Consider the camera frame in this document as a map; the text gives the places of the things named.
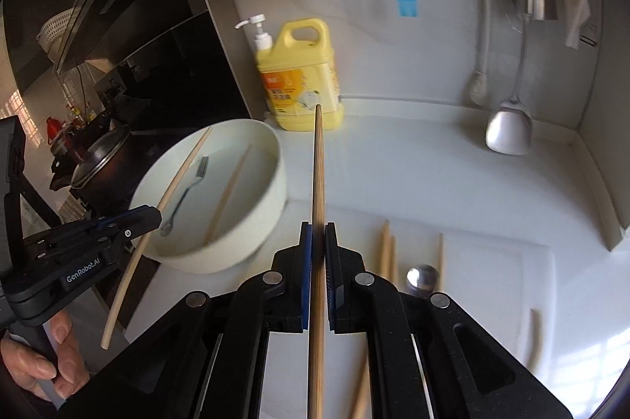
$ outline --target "silver bolt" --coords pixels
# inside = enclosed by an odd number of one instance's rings
[[[279,271],[267,271],[267,273],[263,275],[263,282],[269,284],[269,286],[279,284],[282,282],[282,274]]]
[[[191,308],[201,307],[206,302],[206,295],[200,291],[194,291],[186,297],[186,305]]]
[[[360,286],[371,286],[374,284],[374,276],[371,273],[363,272],[355,275],[355,282]]]
[[[450,305],[450,299],[444,293],[435,293],[430,300],[438,309],[446,309]]]

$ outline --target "spatula head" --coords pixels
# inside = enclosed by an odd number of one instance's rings
[[[487,123],[486,145],[502,154],[527,154],[532,145],[532,119],[522,109],[502,105]]]

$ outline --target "yellow detergent bottle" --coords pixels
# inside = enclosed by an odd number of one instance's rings
[[[315,106],[321,104],[324,129],[343,121],[335,52],[328,25],[321,19],[300,19],[286,23],[275,44],[263,30],[264,15],[255,15],[236,25],[256,26],[256,62],[269,95],[273,114],[288,131],[313,131]],[[298,40],[298,28],[313,28],[315,40]]]

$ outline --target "metal fork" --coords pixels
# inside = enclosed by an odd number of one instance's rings
[[[162,236],[168,236],[171,231],[172,231],[172,223],[175,220],[175,215],[177,214],[177,211],[180,209],[180,206],[182,205],[182,202],[184,202],[184,199],[186,198],[188,192],[190,191],[190,189],[193,186],[196,186],[197,184],[201,183],[201,181],[204,180],[204,177],[206,176],[206,170],[208,169],[208,156],[202,156],[202,158],[199,161],[199,167],[197,167],[197,172],[196,172],[196,181],[192,184],[190,184],[190,186],[188,186],[185,190],[184,193],[182,194],[182,196],[180,197],[180,200],[178,201],[177,205],[175,206],[175,209],[172,211],[171,217],[164,223],[164,225],[162,225],[162,227],[160,227],[159,233]]]

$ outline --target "bottle handle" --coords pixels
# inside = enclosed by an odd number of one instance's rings
[[[322,48],[330,46],[330,31],[328,30],[328,25],[316,17],[289,21],[282,27],[280,35],[278,36],[278,42],[287,48],[291,48],[297,42],[297,40],[293,38],[293,32],[299,28],[313,28],[313,30],[317,32],[317,39],[313,41],[314,46]]]

